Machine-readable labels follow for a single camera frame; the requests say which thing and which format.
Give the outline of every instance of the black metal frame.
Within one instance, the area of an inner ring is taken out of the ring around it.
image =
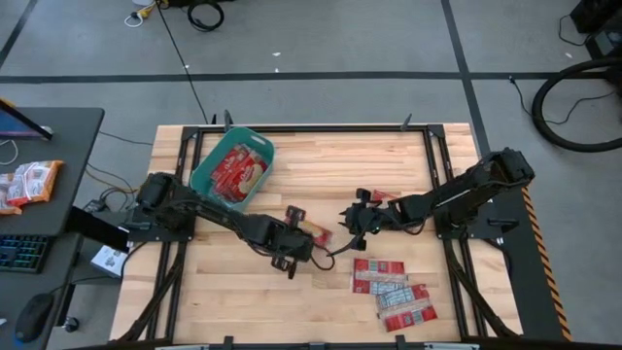
[[[447,148],[447,142],[445,140],[444,127],[442,124],[322,124],[322,125],[248,125],[252,130],[259,133],[278,133],[278,132],[395,132],[395,131],[404,131],[404,132],[421,132],[424,138],[425,148],[426,148],[426,156],[428,159],[428,165],[430,170],[430,175],[432,179],[432,187],[437,188],[440,186],[440,180],[438,177],[438,170],[436,166],[436,160],[434,156],[433,146],[432,146],[432,138],[435,137],[438,140],[438,145],[441,153],[441,159],[443,164],[443,171],[447,180],[452,179],[454,177],[453,169],[451,165],[451,160],[449,158],[449,150]],[[186,156],[188,154],[189,142],[193,138],[194,139],[194,152],[192,155],[192,164],[191,169],[194,169],[200,160],[201,157],[201,148],[203,145],[203,137],[206,134],[210,133],[222,133],[229,128],[229,125],[224,126],[186,126],[182,132],[182,144],[180,147],[180,152],[178,154],[178,161],[175,174],[178,176],[182,176],[184,173],[184,167],[186,163]],[[445,255],[447,259],[447,264],[449,267],[449,256],[447,255],[449,250],[451,250],[451,254],[453,254],[453,245],[451,238],[443,238],[442,239]],[[460,240],[460,246],[463,256],[463,264],[465,267],[466,275],[469,278],[472,285],[477,289],[477,284],[475,281],[475,274],[473,270],[472,259],[470,255],[470,250],[468,248],[468,243],[465,239]],[[168,260],[170,256],[170,243],[164,242],[162,243],[162,249],[160,251],[160,260],[157,268],[157,275],[155,277],[155,288],[156,291],[162,284],[164,275],[166,274],[166,267],[168,265]],[[178,256],[181,255],[182,258],[185,257],[186,251],[188,248],[187,242],[181,242],[178,245]],[[454,301],[454,308],[456,312],[457,326],[460,333],[461,338],[469,336],[468,327],[467,327],[467,317],[465,315],[465,305],[462,298],[461,285],[459,280],[455,275],[450,273],[450,282],[451,282],[451,290],[452,290],[452,299]],[[179,297],[181,292],[182,285],[182,275],[177,278],[172,287],[172,293],[169,303],[169,310],[166,319],[166,328],[165,328],[165,338],[172,340],[175,333],[175,321],[177,319],[177,310],[179,304]],[[475,324],[477,326],[477,333],[480,336],[487,336],[486,333],[486,323],[484,318],[482,317],[478,307],[473,304],[473,311],[475,316]],[[156,312],[152,320],[150,321],[147,327],[147,339],[155,339],[156,337],[156,327],[157,327],[157,319],[158,313]],[[397,337],[397,348],[401,348],[400,345],[409,344],[410,346],[421,346],[422,343],[406,343],[403,340],[403,337]],[[278,348],[281,346],[291,347],[295,344],[270,344],[269,348]],[[340,344],[340,348],[347,348],[348,346],[353,344]],[[366,344],[356,344],[357,348],[395,348],[394,343],[366,343]]]

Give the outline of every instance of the wooden table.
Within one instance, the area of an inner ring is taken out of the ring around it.
[[[452,164],[459,174],[478,160],[473,137],[467,123],[448,123],[444,128]],[[182,129],[180,125],[159,127],[150,172],[174,172]],[[277,148],[274,172],[247,212],[284,219],[288,205],[301,207],[309,220],[335,232],[331,249],[351,238],[337,222],[341,220],[338,213],[355,201],[356,188],[397,195],[432,188],[420,135],[292,132],[264,136]],[[201,154],[207,155],[220,137],[205,136]],[[189,174],[185,171],[185,181]],[[337,256],[332,271],[303,263],[294,280],[289,280],[270,266],[269,258],[253,253],[235,234],[197,221],[186,256],[175,343],[222,343],[226,335],[234,335],[236,343],[379,342],[395,341],[400,333],[408,341],[458,340],[447,265],[433,221],[428,220],[417,237],[397,231],[367,237],[367,251]],[[480,241],[469,244],[481,294],[519,333],[521,325],[502,253]],[[151,298],[159,252],[160,243],[150,243],[128,262],[111,338],[123,334]],[[376,318],[374,297],[351,292],[354,257],[405,262],[410,283],[428,285],[438,319],[385,332]],[[165,301],[160,310],[167,309]],[[474,333],[470,302],[465,309]],[[163,323],[160,317],[159,336],[163,335]]]

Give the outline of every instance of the teal bin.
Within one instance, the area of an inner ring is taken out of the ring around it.
[[[263,157],[263,161],[265,161],[267,168],[243,201],[231,203],[211,193],[211,189],[214,186],[214,181],[211,179],[211,175],[221,161],[225,159],[228,152],[238,144],[245,144],[260,154]],[[252,131],[248,127],[236,126],[225,134],[223,139],[218,143],[218,145],[216,145],[207,158],[201,161],[196,169],[194,169],[190,175],[190,187],[198,193],[218,201],[231,209],[242,212],[249,205],[255,196],[255,193],[261,188],[265,182],[265,179],[267,179],[272,172],[273,160],[274,145],[272,145],[270,141]]]

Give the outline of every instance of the gray floor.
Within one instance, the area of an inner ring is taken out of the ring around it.
[[[584,48],[557,38],[558,18],[576,2],[450,0],[469,70],[551,72],[588,59]],[[0,2],[0,47],[26,4]],[[177,9],[164,13],[193,74],[458,72],[439,0],[238,0],[223,6],[225,24],[210,34],[191,29]],[[122,20],[132,9],[129,0],[38,0],[0,67],[0,79],[183,73],[159,15],[130,29]],[[570,21],[565,32],[581,38]],[[528,103],[541,83],[519,81]],[[471,122],[460,80],[195,85],[208,115],[227,108],[237,123],[401,122],[409,113],[413,122]],[[555,149],[536,134],[508,81],[473,85],[491,147],[522,150],[536,170],[532,196],[574,338],[622,344],[615,326],[622,314],[622,280],[616,273],[622,262],[617,234],[622,219],[616,215],[622,153],[588,156]],[[545,113],[563,119],[577,98],[609,89],[594,81],[564,83],[547,99]],[[152,141],[158,124],[202,121],[188,83],[182,82],[0,84],[0,95],[21,106],[102,107],[102,129],[135,140]],[[620,107],[614,96],[585,103],[560,133],[577,141],[617,136]],[[149,148],[100,136],[90,161],[138,186],[149,156]],[[76,203],[103,190],[85,177]],[[50,349],[104,342],[117,293],[114,286],[80,287],[71,312],[83,319],[83,327],[73,334],[55,332]]]

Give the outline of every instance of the rgb keyboard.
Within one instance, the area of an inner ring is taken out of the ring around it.
[[[0,234],[0,272],[41,272],[51,245],[48,236]]]

